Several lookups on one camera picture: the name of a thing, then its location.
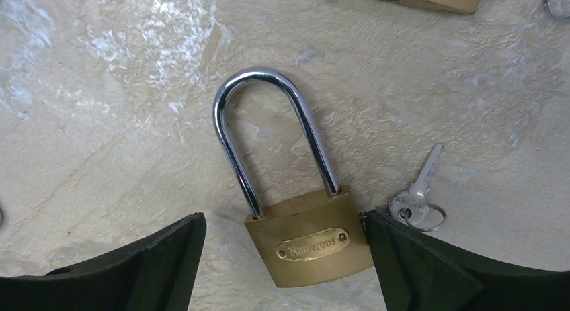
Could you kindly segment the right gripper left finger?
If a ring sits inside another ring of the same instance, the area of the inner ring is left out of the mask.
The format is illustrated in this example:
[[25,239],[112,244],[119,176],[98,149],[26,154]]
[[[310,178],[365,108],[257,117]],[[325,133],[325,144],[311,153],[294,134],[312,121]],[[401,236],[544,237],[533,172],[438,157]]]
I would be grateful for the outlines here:
[[135,242],[46,275],[1,278],[2,310],[187,310],[206,236],[190,214]]

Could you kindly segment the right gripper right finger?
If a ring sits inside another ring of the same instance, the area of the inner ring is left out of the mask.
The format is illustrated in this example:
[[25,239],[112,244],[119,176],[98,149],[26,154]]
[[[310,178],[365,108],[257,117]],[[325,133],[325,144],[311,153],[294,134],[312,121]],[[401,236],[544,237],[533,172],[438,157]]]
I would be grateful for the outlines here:
[[361,215],[388,310],[568,310],[569,272],[505,263]]

